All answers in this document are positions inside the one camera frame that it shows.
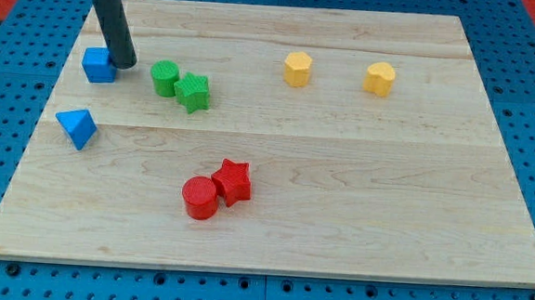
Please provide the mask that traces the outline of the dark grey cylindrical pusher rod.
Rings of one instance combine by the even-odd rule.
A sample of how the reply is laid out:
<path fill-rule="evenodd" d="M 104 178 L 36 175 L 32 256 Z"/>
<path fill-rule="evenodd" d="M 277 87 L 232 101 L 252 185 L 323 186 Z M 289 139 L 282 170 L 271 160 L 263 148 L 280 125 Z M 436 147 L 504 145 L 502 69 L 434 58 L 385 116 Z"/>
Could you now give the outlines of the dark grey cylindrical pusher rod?
<path fill-rule="evenodd" d="M 112 63 L 118 70 L 126 70 L 137 63 L 123 0 L 92 0 L 101 32 Z"/>

